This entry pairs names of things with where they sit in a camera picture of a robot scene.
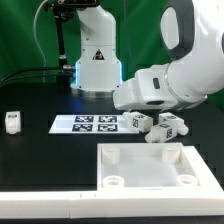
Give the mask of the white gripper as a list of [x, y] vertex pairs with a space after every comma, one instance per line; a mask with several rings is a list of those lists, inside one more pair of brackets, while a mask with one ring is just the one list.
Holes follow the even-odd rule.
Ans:
[[167, 87], [168, 65], [153, 65], [140, 69], [113, 93], [118, 110], [165, 110], [174, 106], [174, 96]]

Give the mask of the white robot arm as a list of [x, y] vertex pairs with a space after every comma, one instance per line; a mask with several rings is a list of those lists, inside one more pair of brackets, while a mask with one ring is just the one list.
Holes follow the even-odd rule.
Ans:
[[116, 21], [101, 6], [77, 10], [81, 57], [71, 88], [113, 99], [118, 110], [193, 108], [224, 88], [224, 0], [170, 0], [160, 33], [171, 62], [121, 77]]

